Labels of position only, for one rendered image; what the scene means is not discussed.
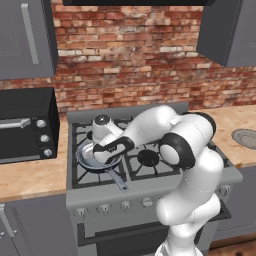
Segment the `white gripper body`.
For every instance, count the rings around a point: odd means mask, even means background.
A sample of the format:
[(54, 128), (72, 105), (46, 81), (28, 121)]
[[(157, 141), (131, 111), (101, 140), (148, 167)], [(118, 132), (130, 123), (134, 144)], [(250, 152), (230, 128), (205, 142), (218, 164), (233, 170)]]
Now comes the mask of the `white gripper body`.
[(115, 149), (94, 148), (93, 156), (98, 162), (102, 164), (110, 164), (115, 157)]

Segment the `dark frying pan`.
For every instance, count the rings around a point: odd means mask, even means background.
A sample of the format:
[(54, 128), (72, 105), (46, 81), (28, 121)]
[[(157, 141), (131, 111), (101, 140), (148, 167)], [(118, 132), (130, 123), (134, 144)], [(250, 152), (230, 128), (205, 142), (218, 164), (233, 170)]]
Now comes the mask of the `dark frying pan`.
[(104, 178), (110, 177), (122, 192), (128, 191), (128, 186), (125, 184), (118, 166), (121, 163), (121, 158), (114, 158), (109, 164), (102, 164), (98, 162), (93, 156), (92, 142), (83, 142), (78, 146), (76, 151), (76, 159), (78, 163), (89, 173), (97, 175), (96, 183), (102, 185), (106, 180)]

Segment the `grey gas stove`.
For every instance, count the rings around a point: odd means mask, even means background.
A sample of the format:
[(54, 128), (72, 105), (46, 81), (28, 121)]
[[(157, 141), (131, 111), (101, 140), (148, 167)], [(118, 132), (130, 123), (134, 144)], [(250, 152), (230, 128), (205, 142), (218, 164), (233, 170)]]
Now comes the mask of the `grey gas stove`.
[[(160, 105), (68, 113), (66, 206), (71, 217), (76, 243), (78, 242), (77, 225), (79, 223), (85, 225), (85, 236), (92, 237), (104, 231), (160, 222), (156, 213), (157, 202), (177, 188), (183, 178), (183, 170), (171, 166), (161, 157), (158, 141), (143, 144), (119, 156), (121, 163), (118, 169), (128, 186), (127, 192), (122, 192), (113, 181), (110, 181), (110, 177), (104, 178), (106, 182), (98, 185), (96, 183), (97, 175), (87, 172), (76, 159), (78, 146), (83, 142), (92, 142), (94, 146), (96, 145), (93, 140), (93, 121), (97, 116), (101, 114), (108, 116), (119, 129), (124, 130), (140, 113), (157, 106)], [(167, 106), (179, 115), (191, 113), (185, 103), (167, 104)], [(222, 157), (224, 169), (219, 185), (215, 190), (221, 204), (220, 212), (204, 224), (194, 238), (194, 244), (203, 256), (208, 254), (208, 249), (219, 222), (230, 218), (231, 213), (226, 203), (233, 186), (243, 180), (242, 174), (214, 144), (213, 138), (209, 141), (208, 148)], [(219, 188), (223, 185), (229, 185), (231, 188), (231, 191), (225, 197), (219, 194)], [(142, 205), (144, 198), (151, 198), (153, 205), (144, 207)], [(122, 209), (121, 203), (123, 201), (131, 203), (128, 211)], [(99, 206), (103, 204), (109, 205), (107, 214), (102, 214), (99, 211)], [(76, 209), (78, 208), (85, 209), (84, 217), (77, 214)], [(78, 255), (155, 256), (158, 247), (168, 236), (169, 227), (166, 227), (168, 231), (114, 239), (82, 247), (77, 245)]]

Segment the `black toaster oven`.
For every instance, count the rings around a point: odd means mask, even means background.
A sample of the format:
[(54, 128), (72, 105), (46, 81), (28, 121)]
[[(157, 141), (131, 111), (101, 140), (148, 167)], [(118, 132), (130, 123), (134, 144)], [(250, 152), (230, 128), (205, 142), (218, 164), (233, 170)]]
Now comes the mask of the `black toaster oven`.
[[(0, 120), (29, 118), (25, 128), (0, 129), (0, 164), (57, 157), (60, 120), (53, 87), (0, 90)], [(39, 128), (38, 120), (46, 126)], [(41, 135), (48, 135), (46, 143)], [(51, 157), (44, 155), (51, 149)]]

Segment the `grey base cupboard door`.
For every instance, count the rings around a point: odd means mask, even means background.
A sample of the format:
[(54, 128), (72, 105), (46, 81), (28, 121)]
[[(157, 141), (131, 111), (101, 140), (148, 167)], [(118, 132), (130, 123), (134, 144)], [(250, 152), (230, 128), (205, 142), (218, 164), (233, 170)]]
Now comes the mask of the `grey base cupboard door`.
[(15, 219), (11, 238), (0, 219), (0, 256), (77, 256), (66, 195), (53, 195), (5, 203)]

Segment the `grey base cupboard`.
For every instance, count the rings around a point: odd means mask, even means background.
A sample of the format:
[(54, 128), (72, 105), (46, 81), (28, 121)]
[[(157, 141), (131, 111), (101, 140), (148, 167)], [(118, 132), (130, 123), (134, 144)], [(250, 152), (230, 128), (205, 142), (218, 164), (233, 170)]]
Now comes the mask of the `grey base cupboard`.
[(256, 166), (239, 171), (243, 182), (234, 185), (226, 203), (232, 218), (219, 222), (214, 241), (256, 233)]

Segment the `grey round plate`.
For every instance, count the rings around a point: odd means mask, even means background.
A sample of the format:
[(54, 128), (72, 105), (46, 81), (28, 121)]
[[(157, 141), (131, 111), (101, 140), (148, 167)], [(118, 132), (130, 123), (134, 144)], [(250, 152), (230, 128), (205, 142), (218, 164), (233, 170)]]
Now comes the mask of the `grey round plate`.
[(232, 139), (238, 144), (256, 150), (256, 131), (251, 129), (237, 129), (231, 134)]

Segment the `black range hood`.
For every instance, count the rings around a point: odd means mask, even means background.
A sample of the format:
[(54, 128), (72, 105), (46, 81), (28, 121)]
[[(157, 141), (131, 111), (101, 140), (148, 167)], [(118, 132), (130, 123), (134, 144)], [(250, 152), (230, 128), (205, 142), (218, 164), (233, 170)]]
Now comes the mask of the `black range hood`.
[(62, 0), (64, 6), (211, 6), (216, 0)]

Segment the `grey wall cupboard door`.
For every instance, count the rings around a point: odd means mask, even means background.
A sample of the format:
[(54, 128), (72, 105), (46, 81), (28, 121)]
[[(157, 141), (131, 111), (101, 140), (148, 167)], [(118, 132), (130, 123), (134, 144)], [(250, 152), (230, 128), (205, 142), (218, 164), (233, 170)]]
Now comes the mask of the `grey wall cupboard door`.
[[(22, 3), (29, 4), (38, 65), (32, 63)], [(57, 63), (51, 0), (0, 0), (0, 80), (53, 77)]]

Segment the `grey wall cupboard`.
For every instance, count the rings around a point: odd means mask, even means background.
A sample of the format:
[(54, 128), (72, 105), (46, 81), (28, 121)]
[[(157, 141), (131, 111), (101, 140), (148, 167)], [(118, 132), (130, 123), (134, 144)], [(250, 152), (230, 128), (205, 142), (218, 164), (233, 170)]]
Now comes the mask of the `grey wall cupboard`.
[(256, 66), (256, 0), (205, 6), (196, 50), (224, 67)]

